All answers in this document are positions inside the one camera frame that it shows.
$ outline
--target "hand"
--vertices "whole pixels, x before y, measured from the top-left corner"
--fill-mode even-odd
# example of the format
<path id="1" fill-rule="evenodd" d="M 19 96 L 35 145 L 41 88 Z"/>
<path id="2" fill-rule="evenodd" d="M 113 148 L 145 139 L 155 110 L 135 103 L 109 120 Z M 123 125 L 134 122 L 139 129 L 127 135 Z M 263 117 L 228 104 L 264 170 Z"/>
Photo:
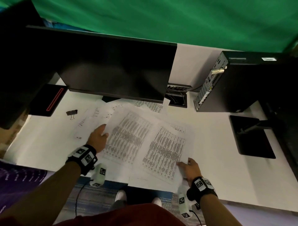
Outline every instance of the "hand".
<path id="1" fill-rule="evenodd" d="M 104 148 L 107 142 L 107 138 L 109 136 L 108 133 L 102 135 L 103 131 L 105 130 L 106 124 L 102 124 L 97 129 L 95 129 L 89 136 L 88 141 L 86 144 L 91 145 L 95 148 L 96 153 L 100 153 Z"/>
<path id="2" fill-rule="evenodd" d="M 188 164 L 185 164 L 183 162 L 176 162 L 176 165 L 183 169 L 188 181 L 188 185 L 190 187 L 193 179 L 195 179 L 196 177 L 202 177 L 199 165 L 195 162 L 195 160 L 191 158 L 188 158 Z"/>

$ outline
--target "red shirt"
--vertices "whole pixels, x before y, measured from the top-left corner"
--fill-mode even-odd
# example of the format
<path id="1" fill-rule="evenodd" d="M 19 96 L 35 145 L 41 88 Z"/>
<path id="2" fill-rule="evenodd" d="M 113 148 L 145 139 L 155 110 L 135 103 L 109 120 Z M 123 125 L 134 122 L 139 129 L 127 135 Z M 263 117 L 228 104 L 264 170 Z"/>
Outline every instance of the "red shirt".
<path id="1" fill-rule="evenodd" d="M 0 220 L 0 225 L 17 226 L 14 218 Z M 55 226 L 185 226 L 169 211 L 156 204 L 131 205 L 95 216 L 78 216 Z"/>

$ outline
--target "left hand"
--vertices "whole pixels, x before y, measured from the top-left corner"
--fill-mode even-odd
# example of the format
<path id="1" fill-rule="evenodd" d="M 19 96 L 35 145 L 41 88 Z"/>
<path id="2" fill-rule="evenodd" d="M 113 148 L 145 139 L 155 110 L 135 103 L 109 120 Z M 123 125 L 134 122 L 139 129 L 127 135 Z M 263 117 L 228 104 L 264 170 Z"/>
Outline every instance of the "left hand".
<path id="1" fill-rule="evenodd" d="M 88 141 L 86 144 L 91 145 L 95 148 L 96 153 L 100 153 L 104 148 L 107 142 L 107 138 L 109 136 L 108 133 L 102 135 L 103 131 L 105 130 L 106 124 L 102 124 L 97 129 L 95 129 L 89 136 Z"/>

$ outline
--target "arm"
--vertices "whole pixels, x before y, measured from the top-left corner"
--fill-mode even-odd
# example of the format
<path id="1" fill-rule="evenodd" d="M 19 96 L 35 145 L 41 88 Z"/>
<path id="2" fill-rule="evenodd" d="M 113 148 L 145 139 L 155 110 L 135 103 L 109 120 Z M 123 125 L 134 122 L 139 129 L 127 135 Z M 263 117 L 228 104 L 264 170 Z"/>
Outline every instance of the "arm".
<path id="1" fill-rule="evenodd" d="M 195 178 L 202 177 L 198 164 L 191 158 L 188 164 L 178 162 L 177 165 L 184 170 L 190 187 Z M 215 195 L 204 195 L 199 204 L 207 226 L 242 226 Z"/>
<path id="2" fill-rule="evenodd" d="M 105 147 L 108 134 L 101 135 L 105 125 L 91 133 L 87 144 L 99 153 Z M 81 175 L 76 162 L 66 163 L 33 192 L 5 210 L 0 219 L 14 217 L 21 225 L 52 225 Z"/>

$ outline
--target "forearm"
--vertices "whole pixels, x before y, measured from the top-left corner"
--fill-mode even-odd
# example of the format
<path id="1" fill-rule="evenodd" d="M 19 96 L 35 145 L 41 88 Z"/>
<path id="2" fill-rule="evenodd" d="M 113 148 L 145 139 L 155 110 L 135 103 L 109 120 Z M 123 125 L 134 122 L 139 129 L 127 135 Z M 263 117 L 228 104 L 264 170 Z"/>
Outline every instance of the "forearm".
<path id="1" fill-rule="evenodd" d="M 200 207 L 207 226 L 241 226 L 215 195 L 204 195 L 200 200 Z"/>
<path id="2" fill-rule="evenodd" d="M 81 169 L 77 163 L 66 163 L 33 192 L 3 212 L 0 218 L 13 216 L 24 226 L 52 225 L 80 174 Z"/>

